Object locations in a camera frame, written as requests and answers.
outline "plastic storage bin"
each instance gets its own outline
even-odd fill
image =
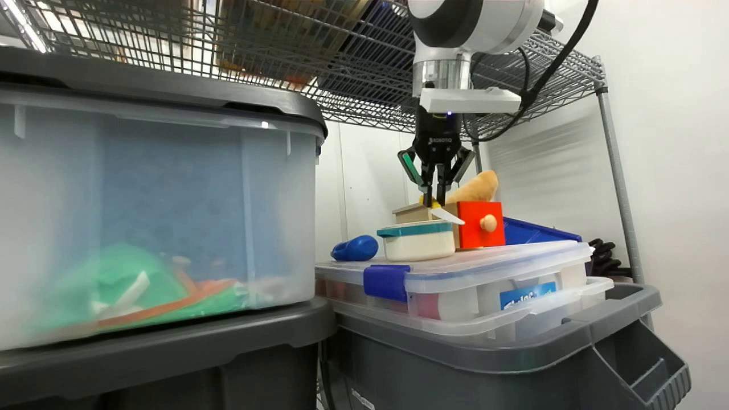
[[[502,219],[502,224],[505,224],[505,243],[582,242],[582,236],[579,235],[519,220],[519,219]]]
[[[342,317],[328,373],[337,407],[672,410],[690,392],[686,361],[640,318],[648,286],[616,285],[599,309],[519,341],[433,341]]]
[[[24,53],[0,76],[0,348],[314,297],[309,101]]]
[[[582,245],[574,242],[483,248],[411,264],[320,264],[316,277],[318,293],[344,315],[436,338],[516,338],[516,327],[557,325],[612,286],[599,277],[588,283]]]
[[[0,352],[0,410],[309,410],[316,407],[316,343],[333,333],[335,315],[314,298]]]

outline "clear plastic bin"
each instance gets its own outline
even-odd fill
[[[0,348],[314,297],[322,126],[189,101],[0,81]]]
[[[596,305],[609,279],[586,277],[582,245],[526,243],[411,264],[320,264],[318,293],[338,311],[439,338],[542,333]]]

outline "wire shelf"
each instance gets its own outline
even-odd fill
[[[50,53],[113,59],[226,81],[297,90],[328,120],[411,130],[411,29],[400,0],[16,0]],[[559,53],[534,35],[531,80]],[[519,53],[485,55],[476,86],[521,88]],[[599,62],[572,53],[534,118],[595,90]],[[481,118],[481,131],[508,115]]]

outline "green object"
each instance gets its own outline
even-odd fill
[[[400,151],[395,152],[395,156],[400,159],[400,167],[404,169],[408,178],[420,186],[423,178],[418,175],[416,167],[415,167],[415,151]]]
[[[113,243],[65,273],[47,297],[43,327],[81,325],[98,318],[95,308],[113,308],[117,298],[138,279],[147,277],[134,308],[154,308],[187,297],[171,266],[153,252]]]
[[[378,236],[415,236],[415,235],[433,235],[433,233],[450,233],[450,231],[452,225],[444,220],[403,224],[403,225],[378,231]]]

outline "white wall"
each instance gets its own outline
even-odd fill
[[[551,0],[568,26],[581,6]],[[729,404],[727,14],[722,0],[603,0],[582,44],[607,67],[641,269],[662,293],[655,327],[690,361],[690,410]]]
[[[548,0],[548,6],[567,15],[564,31],[568,35],[582,0]],[[729,183],[729,138],[724,137],[729,126],[729,104],[724,102],[729,90],[724,76],[724,62],[729,62],[727,15],[729,2],[722,0],[603,0],[595,27],[582,40],[582,51],[599,55],[607,67],[641,269],[662,293],[655,330],[690,361],[695,388],[683,404],[690,410],[722,410],[729,404],[724,388],[729,324],[722,318],[724,289],[729,286],[724,272],[729,242],[729,188],[724,188]],[[595,126],[595,108],[568,108],[516,130],[511,137],[521,137],[521,142],[511,143],[527,145],[527,134],[551,130],[551,143],[557,145],[576,142],[576,131],[586,131],[582,152],[595,154],[600,151],[600,134]],[[399,192],[408,183],[392,156],[395,143],[403,143],[403,137],[335,126],[326,151],[338,151],[338,161],[322,154],[318,183],[337,180],[326,167],[333,171],[338,167],[344,180],[318,194],[328,199],[326,210],[333,211],[333,219],[349,219],[349,224],[322,224],[318,248],[357,231],[376,227],[386,219],[390,207],[408,202],[409,194]],[[548,159],[537,159],[534,167],[543,169]],[[586,215],[576,215],[579,207],[559,216],[523,204],[519,188],[527,188],[526,185],[537,185],[537,180],[519,175],[514,169],[502,175],[508,185],[502,199],[516,215],[620,236],[612,224],[615,207],[607,204],[606,163],[596,159],[588,169],[588,175],[599,178],[600,204],[596,210],[603,225],[588,224]]]
[[[420,199],[395,159],[409,143],[411,134],[328,122],[316,167],[316,259],[329,259],[344,238],[392,225],[393,210]]]
[[[600,236],[625,259],[596,101],[534,118],[488,143],[508,216]]]

